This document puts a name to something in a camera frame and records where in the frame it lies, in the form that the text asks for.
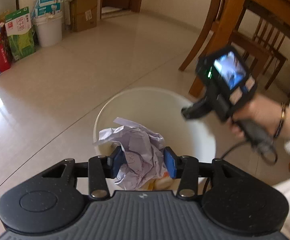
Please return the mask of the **person's right hand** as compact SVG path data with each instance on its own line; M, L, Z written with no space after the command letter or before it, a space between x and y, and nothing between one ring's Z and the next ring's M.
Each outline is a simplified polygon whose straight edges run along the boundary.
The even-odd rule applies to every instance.
M239 120L250 119L267 130L268 134L274 136L281 127L279 137L290 139L290 107L282 106L262 94L256 94L251 101L234 113L227 122L234 134L244 136L244 132L236 125Z

